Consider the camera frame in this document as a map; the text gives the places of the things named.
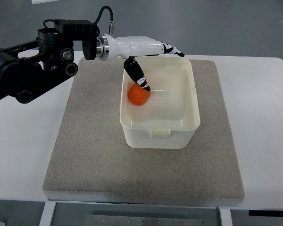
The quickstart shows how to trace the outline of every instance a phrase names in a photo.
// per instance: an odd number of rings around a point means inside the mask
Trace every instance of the white plastic container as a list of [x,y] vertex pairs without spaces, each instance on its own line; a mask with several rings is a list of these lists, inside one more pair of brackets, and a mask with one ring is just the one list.
[[151,96],[142,106],[127,97],[133,85],[124,70],[120,122],[127,144],[134,148],[187,146],[200,125],[191,63],[185,58],[137,57]]

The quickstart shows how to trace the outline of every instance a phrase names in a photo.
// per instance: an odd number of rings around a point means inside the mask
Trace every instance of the robotic hand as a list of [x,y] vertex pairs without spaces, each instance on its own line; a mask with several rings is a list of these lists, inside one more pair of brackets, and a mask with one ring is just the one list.
[[126,72],[135,83],[146,91],[150,91],[150,86],[147,84],[141,67],[134,59],[135,57],[155,56],[164,53],[184,56],[176,47],[146,36],[113,38],[111,34],[103,34],[98,38],[97,51],[100,60],[108,61],[117,56],[127,59],[124,62]]
[[[110,11],[109,34],[100,35],[97,22],[104,9]],[[54,28],[46,23],[54,22]],[[87,20],[45,20],[36,40],[10,48],[0,48],[0,100],[12,96],[26,104],[58,86],[78,71],[74,63],[73,41],[81,40],[86,60],[109,61],[117,56],[125,60],[124,68],[131,79],[150,91],[141,67],[135,60],[140,56],[164,53],[184,54],[176,47],[145,36],[114,38],[113,13],[110,7],[100,10],[94,23]],[[32,57],[19,58],[18,53],[39,48]]]

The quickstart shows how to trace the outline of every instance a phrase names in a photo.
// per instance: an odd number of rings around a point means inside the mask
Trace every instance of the gray felt pad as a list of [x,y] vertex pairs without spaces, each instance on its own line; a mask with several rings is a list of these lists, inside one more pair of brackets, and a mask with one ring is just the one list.
[[233,206],[244,197],[215,63],[192,60],[200,127],[183,149],[134,149],[119,121],[123,62],[81,59],[43,185],[49,200]]

